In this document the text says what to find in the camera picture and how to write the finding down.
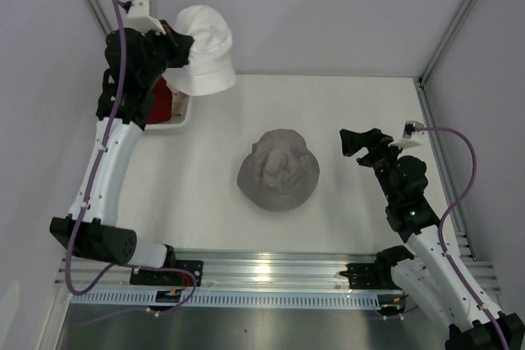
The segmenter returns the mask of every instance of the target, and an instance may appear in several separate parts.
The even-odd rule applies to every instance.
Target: cable
[[[441,249],[443,250],[443,253],[446,256],[446,259],[449,261],[450,265],[452,266],[452,269],[456,273],[456,275],[459,277],[459,280],[463,283],[465,288],[468,290],[468,292],[472,295],[472,297],[476,300],[479,307],[483,309],[488,319],[493,324],[496,333],[498,334],[498,337],[500,338],[501,344],[503,345],[504,350],[509,350],[509,345],[507,344],[507,339],[505,339],[505,336],[503,334],[503,331],[501,330],[500,325],[496,321],[496,318],[492,315],[491,311],[488,309],[483,308],[483,300],[479,296],[479,294],[474,290],[474,288],[470,285],[470,283],[467,281],[467,278],[463,275],[461,270],[459,269],[458,265],[450,255],[449,249],[446,246],[445,241],[445,235],[444,235],[444,228],[445,228],[445,220],[448,218],[449,214],[463,201],[465,197],[467,197],[468,192],[470,192],[470,189],[474,185],[474,180],[476,179],[477,174],[477,157],[476,157],[476,151],[474,151],[474,146],[472,143],[468,140],[468,138],[458,132],[455,129],[451,129],[450,127],[417,127],[416,131],[432,131],[432,132],[438,132],[438,131],[445,131],[447,133],[455,134],[458,137],[460,137],[468,146],[468,150],[470,151],[470,154],[472,156],[472,174],[470,176],[470,180],[468,181],[467,188],[461,193],[461,195],[446,209],[445,213],[443,213],[443,216],[440,220],[440,225],[438,227],[438,237],[441,244]]]
[[[120,69],[119,69],[119,79],[118,79],[118,83],[117,83],[117,87],[116,87],[115,102],[113,103],[112,110],[110,112],[109,119],[107,120],[106,129],[104,130],[104,134],[103,134],[103,138],[102,138],[102,146],[103,147],[106,147],[106,145],[107,145],[107,141],[109,140],[109,134],[111,132],[112,124],[113,124],[113,121],[115,120],[116,112],[118,111],[118,108],[119,108],[119,106],[121,105],[121,102],[122,102],[122,92],[124,90],[124,78],[125,78],[125,75],[126,75],[126,56],[127,56],[127,54],[126,54],[126,32],[124,30],[124,22],[122,20],[122,15],[121,15],[120,10],[118,8],[122,4],[122,2],[119,1],[119,0],[112,0],[112,4],[113,4],[113,8],[114,8],[115,13],[116,13],[116,20],[117,20],[118,29],[119,29],[119,37],[120,37],[120,41],[121,41],[121,64],[120,64]],[[66,269],[65,269],[65,271],[66,271],[66,273],[65,273],[66,274],[66,286],[67,286],[67,289],[73,295],[75,295],[77,297],[79,297],[81,295],[84,295],[84,294],[87,294],[89,291],[91,291],[93,289],[93,287],[95,287],[95,285],[97,285],[97,283],[100,281],[100,279],[106,274],[106,272],[108,272],[114,266],[114,264],[108,264],[106,267],[104,267],[104,269],[102,269],[100,271],[100,273],[93,280],[93,282],[91,284],[89,284],[88,287],[86,287],[83,290],[78,290],[73,285],[73,280],[71,278],[71,260],[72,260],[72,257],[73,257],[73,247],[75,246],[75,240],[76,240],[76,236],[77,236],[77,234],[79,232],[80,225],[82,224],[82,220],[84,219],[84,215],[85,215],[85,212],[86,212],[86,207],[89,205],[89,198],[90,198],[90,195],[91,195],[91,189],[93,188],[95,176],[97,174],[98,167],[100,165],[100,161],[102,160],[102,156],[103,156],[104,153],[105,153],[105,150],[103,150],[103,149],[99,150],[98,153],[97,153],[97,156],[95,157],[94,164],[93,164],[93,167],[91,168],[91,172],[89,173],[89,177],[88,177],[88,182],[86,184],[86,188],[85,188],[85,192],[84,192],[83,205],[80,208],[79,216],[77,217],[77,219],[75,221],[75,225],[73,226],[73,230],[71,231],[71,236],[69,238],[69,242],[67,243]],[[163,272],[177,272],[177,273],[180,273],[180,274],[183,274],[183,275],[187,275],[187,276],[189,276],[191,278],[193,287],[192,287],[191,292],[189,293],[189,295],[186,298],[182,299],[180,302],[178,302],[174,307],[171,307],[171,308],[169,308],[169,309],[167,309],[165,311],[156,311],[155,312],[155,316],[163,316],[163,315],[172,313],[173,311],[176,311],[182,305],[184,305],[186,302],[188,302],[191,297],[193,297],[195,289],[197,288],[197,279],[195,278],[195,276],[191,272],[189,272],[187,270],[181,270],[181,269],[178,269],[178,268],[152,268],[152,267],[147,267],[147,266],[138,267],[138,266],[130,266],[130,265],[127,265],[127,267],[128,268],[132,268],[132,269],[140,268],[142,270],[154,270],[154,271],[163,271]],[[99,317],[98,319],[95,319],[95,320],[92,320],[92,321],[88,321],[86,323],[82,323],[80,326],[87,325],[87,324],[93,324],[94,322],[105,320],[108,317],[120,315],[121,313],[125,313],[125,312],[128,312],[128,311],[138,311],[138,310],[142,311],[143,308],[142,307],[133,307],[133,308],[130,308],[130,309],[125,309],[124,311],[115,312],[115,313],[112,313],[110,315]]]

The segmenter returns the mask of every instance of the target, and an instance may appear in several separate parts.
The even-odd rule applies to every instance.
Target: metal floor
[[[441,350],[447,339],[421,311],[382,321],[374,311],[183,307],[157,319],[137,311],[74,327],[122,308],[70,305],[57,349]]]

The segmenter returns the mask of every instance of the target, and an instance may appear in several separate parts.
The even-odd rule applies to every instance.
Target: white table
[[[341,154],[339,130],[377,127],[400,138],[422,121],[411,79],[240,75],[228,91],[194,100],[185,133],[147,131],[131,158],[118,226],[175,248],[271,252],[375,253],[400,244],[370,168]],[[317,157],[321,175],[300,208],[273,213],[236,185],[252,143],[268,130],[293,129]],[[426,196],[445,209],[430,143],[408,151],[427,164]],[[454,231],[446,233],[456,248]]]

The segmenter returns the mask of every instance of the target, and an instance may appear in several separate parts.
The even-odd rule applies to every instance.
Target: hat brim
[[[224,59],[221,68],[211,73],[192,75],[185,66],[181,69],[167,69],[163,77],[169,85],[188,96],[222,92],[234,86],[237,79],[229,57]]]
[[[263,193],[249,168],[252,161],[251,154],[243,160],[243,164],[240,166],[239,174],[237,175],[237,185],[249,200],[267,211],[291,211],[298,208],[310,198],[319,181],[319,163],[310,151],[307,154],[309,155],[307,178],[293,193]]]

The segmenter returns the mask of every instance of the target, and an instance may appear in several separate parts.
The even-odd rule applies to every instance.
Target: hat
[[[164,72],[170,85],[190,96],[217,93],[235,85],[231,32],[221,14],[209,6],[188,7],[179,13],[173,29],[195,41],[189,50],[189,64]]]
[[[289,211],[303,205],[319,179],[319,164],[293,130],[272,130],[252,146],[237,175],[240,191],[259,207]]]

